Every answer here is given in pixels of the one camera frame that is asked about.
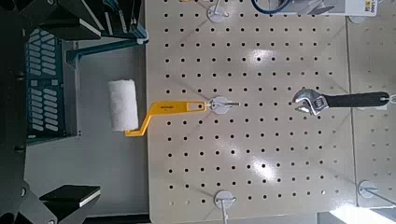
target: white pegboard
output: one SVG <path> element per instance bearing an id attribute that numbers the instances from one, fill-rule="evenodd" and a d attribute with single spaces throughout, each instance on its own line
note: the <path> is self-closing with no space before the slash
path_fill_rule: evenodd
<path id="1" fill-rule="evenodd" d="M 348 24 L 353 92 L 395 94 L 396 4 L 382 1 L 378 16 Z M 370 180 L 379 194 L 396 200 L 396 108 L 354 110 L 357 181 Z M 358 199 L 360 206 L 390 206 L 377 198 Z"/>
<path id="2" fill-rule="evenodd" d="M 351 116 L 294 111 L 302 87 L 349 88 L 344 17 L 264 16 L 226 1 L 212 23 L 206 1 L 146 1 L 148 104 L 240 102 L 228 114 L 155 118 L 148 128 L 153 223 L 220 220 L 213 197 L 237 199 L 230 218 L 329 211 L 356 202 Z"/>

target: black plastic basket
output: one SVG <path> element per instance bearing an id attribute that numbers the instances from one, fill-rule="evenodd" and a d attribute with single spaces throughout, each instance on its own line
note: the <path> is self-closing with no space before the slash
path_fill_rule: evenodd
<path id="1" fill-rule="evenodd" d="M 35 30 L 26 44 L 28 142 L 66 137 L 62 42 Z"/>

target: wrench head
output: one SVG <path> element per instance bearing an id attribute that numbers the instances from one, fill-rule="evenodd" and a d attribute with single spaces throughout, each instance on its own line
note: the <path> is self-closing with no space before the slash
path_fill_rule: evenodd
<path id="1" fill-rule="evenodd" d="M 316 116 L 324 109 L 329 108 L 326 98 L 317 91 L 310 89 L 302 89 L 298 91 L 293 97 L 293 102 L 295 104 L 300 102 L 303 103 L 302 105 L 297 106 L 295 110 L 302 113 L 308 113 L 313 116 Z"/>

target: black wrench handle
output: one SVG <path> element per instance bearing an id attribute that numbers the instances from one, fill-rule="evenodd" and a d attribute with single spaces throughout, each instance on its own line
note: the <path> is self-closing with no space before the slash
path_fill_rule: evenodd
<path id="1" fill-rule="evenodd" d="M 323 95 L 329 107 L 372 107 L 382 106 L 389 102 L 389 94 L 384 91 L 346 95 Z"/>

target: black cable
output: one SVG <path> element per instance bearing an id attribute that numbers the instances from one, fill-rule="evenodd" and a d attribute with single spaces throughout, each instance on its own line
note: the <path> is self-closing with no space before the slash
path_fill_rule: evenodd
<path id="1" fill-rule="evenodd" d="M 285 8 L 288 4 L 291 3 L 291 0 L 285 0 L 277 9 L 265 10 L 257 5 L 257 3 L 256 3 L 257 1 L 260 1 L 260 0 L 251 0 L 251 3 L 256 8 L 256 10 L 260 11 L 260 13 L 262 13 L 262 14 L 276 14 L 279 11 L 283 10 L 283 8 Z"/>

